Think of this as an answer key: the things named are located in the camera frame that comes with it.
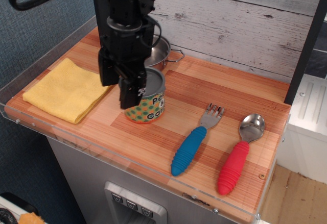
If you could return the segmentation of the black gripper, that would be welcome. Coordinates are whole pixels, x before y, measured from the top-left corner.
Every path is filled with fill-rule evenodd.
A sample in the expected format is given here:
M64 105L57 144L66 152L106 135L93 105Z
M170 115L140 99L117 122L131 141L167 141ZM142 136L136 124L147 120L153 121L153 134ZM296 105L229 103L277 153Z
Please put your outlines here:
M146 93L147 74L144 61L150 57L154 19L141 19L123 25L107 20L108 33L101 35L98 54L99 74L103 86L119 83L121 109L138 106Z

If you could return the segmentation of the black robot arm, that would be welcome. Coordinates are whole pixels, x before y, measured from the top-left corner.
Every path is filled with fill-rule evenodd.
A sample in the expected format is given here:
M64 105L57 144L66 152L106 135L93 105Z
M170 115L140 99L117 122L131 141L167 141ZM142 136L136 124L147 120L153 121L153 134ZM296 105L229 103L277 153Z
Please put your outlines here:
M144 62L151 56L157 22L149 16L155 0L94 0L101 48L103 86L118 84L122 109L139 105L146 91Z

